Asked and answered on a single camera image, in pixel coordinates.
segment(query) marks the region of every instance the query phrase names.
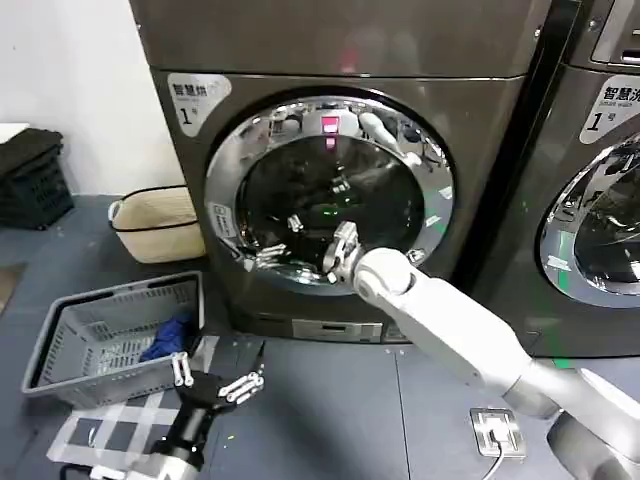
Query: laundry basket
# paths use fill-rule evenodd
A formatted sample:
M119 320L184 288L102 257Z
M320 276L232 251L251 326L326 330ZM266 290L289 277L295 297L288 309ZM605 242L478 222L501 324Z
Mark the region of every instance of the laundry basket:
M130 193L109 207L109 224L141 263L160 263L205 254L196 212L184 185Z
M158 327L180 313L192 316L186 343L193 351L203 310L199 272L61 298L40 331L22 391L95 408L170 388L171 357L138 363L140 355Z

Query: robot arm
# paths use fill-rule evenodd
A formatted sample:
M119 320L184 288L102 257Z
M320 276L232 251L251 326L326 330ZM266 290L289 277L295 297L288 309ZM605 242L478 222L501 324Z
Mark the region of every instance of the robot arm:
M469 385L504 396L532 362L499 317L444 280L427 277L397 250L366 254L355 268L353 284L418 348Z
M221 377L191 372L186 355L174 363L176 392L182 403L167 435L154 443L150 455L121 472L103 465L91 470L92 480L196 480L204 465L203 451L214 420L255 396L264 388L264 342L253 369L229 383Z
M351 222L336 230L323 266L468 385L501 396L523 414L548 418L563 411L548 441L576 478L640 479L640 404L614 385L586 369L533 360L502 319L414 268L402 253L364 253Z

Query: label with number 1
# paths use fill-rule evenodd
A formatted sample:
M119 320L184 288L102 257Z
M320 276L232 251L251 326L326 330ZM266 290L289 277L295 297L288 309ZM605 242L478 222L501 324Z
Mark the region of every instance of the label with number 1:
M209 114L231 93L231 82L222 75L170 73L169 93L178 124L188 137L195 137Z
M582 143L594 143L640 113L640 77L614 75L607 80L591 107L582 131Z

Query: basket handle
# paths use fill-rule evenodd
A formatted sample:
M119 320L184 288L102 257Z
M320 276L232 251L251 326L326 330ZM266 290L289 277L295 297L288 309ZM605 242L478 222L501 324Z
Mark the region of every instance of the basket handle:
M109 205L109 211L107 212L107 218L109 218L109 222L113 223L113 219L116 218L120 207L122 207L122 200L116 200L111 205Z

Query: dryer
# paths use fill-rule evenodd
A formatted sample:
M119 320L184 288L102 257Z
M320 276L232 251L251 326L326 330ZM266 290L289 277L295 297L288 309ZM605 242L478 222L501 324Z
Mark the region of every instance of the dryer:
M640 354L640 4L596 1L473 295L533 354Z
M451 274L549 1L131 3L235 326L402 341L324 250Z

